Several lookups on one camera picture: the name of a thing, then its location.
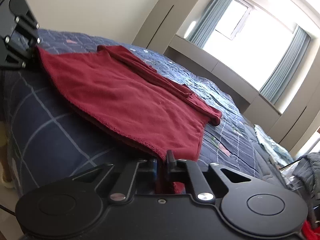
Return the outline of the light blue curtain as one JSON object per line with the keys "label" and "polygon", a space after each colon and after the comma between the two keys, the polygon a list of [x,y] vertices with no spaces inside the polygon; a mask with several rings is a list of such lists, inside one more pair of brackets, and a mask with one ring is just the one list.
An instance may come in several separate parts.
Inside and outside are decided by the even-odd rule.
{"label": "light blue curtain", "polygon": [[199,48],[203,48],[219,20],[234,0],[211,0],[202,16],[187,36],[187,40]]}
{"label": "light blue curtain", "polygon": [[271,76],[260,90],[260,94],[273,105],[279,100],[293,78],[309,46],[311,37],[300,26]]}

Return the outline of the blue plaid floral quilt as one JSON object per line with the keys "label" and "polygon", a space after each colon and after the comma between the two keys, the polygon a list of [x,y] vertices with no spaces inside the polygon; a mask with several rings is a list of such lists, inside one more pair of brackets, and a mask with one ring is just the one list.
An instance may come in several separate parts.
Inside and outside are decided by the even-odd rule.
{"label": "blue plaid floral quilt", "polygon": [[[159,74],[187,85],[222,112],[219,126],[205,126],[197,160],[201,170],[218,163],[285,186],[271,157],[258,144],[253,125],[230,95],[164,55],[131,44],[126,47]],[[101,164],[122,166],[152,159],[151,154],[125,145],[83,118],[38,67],[1,72],[1,120],[8,139],[9,170],[19,196]]]}

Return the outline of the grey jacket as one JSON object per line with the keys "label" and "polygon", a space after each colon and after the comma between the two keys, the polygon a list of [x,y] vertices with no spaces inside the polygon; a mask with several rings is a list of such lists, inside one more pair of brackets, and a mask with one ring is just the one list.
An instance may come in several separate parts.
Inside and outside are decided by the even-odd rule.
{"label": "grey jacket", "polygon": [[293,175],[303,183],[312,197],[319,199],[319,152],[301,156]]}

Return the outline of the right light blue curtain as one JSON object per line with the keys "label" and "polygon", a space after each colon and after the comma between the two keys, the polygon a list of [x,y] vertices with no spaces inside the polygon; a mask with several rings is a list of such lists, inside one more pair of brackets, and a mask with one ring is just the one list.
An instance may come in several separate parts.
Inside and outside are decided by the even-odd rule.
{"label": "right light blue curtain", "polygon": [[300,26],[271,76],[260,90],[260,94],[273,105],[279,100],[293,78],[309,46],[311,37]]}

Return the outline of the light blue patterned cloth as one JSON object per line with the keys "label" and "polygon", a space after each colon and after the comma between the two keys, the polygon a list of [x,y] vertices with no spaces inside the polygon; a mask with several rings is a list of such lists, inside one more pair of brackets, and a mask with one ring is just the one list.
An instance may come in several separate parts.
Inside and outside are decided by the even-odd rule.
{"label": "light blue patterned cloth", "polygon": [[254,125],[254,131],[259,145],[272,157],[277,165],[284,167],[294,162],[289,152],[269,137],[259,125]]}

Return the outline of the dark red small garment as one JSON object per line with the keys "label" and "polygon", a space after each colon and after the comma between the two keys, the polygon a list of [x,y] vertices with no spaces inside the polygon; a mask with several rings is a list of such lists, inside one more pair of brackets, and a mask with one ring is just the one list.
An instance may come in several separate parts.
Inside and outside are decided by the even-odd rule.
{"label": "dark red small garment", "polygon": [[197,161],[206,124],[221,122],[220,110],[124,46],[99,45],[90,53],[37,52],[57,91],[83,117],[161,163],[168,151],[177,159]]}

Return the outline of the beige window bench cabinet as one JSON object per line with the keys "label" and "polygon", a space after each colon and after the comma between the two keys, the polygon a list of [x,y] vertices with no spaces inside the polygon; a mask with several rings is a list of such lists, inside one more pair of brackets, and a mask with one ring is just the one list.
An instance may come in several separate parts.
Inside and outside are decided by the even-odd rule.
{"label": "beige window bench cabinet", "polygon": [[237,107],[252,123],[260,124],[273,139],[287,145],[300,139],[315,118],[310,110],[311,95],[298,90],[289,112],[278,114],[242,77],[220,60],[177,34],[183,21],[200,0],[158,0],[133,44],[154,50],[182,64],[194,74],[213,80],[230,94]]}

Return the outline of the left light blue curtain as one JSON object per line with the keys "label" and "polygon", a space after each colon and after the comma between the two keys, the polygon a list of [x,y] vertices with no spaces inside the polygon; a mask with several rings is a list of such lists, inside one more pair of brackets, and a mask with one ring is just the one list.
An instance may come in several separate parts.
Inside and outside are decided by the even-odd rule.
{"label": "left light blue curtain", "polygon": [[187,36],[187,40],[199,48],[203,48],[219,20],[234,0],[211,0],[202,16]]}

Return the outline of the bright red cloth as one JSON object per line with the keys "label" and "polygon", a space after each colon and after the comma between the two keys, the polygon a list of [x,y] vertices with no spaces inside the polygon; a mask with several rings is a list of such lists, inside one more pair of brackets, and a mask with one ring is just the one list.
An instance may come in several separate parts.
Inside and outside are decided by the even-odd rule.
{"label": "bright red cloth", "polygon": [[319,227],[312,229],[309,221],[305,221],[302,226],[302,234],[307,240],[320,240]]}

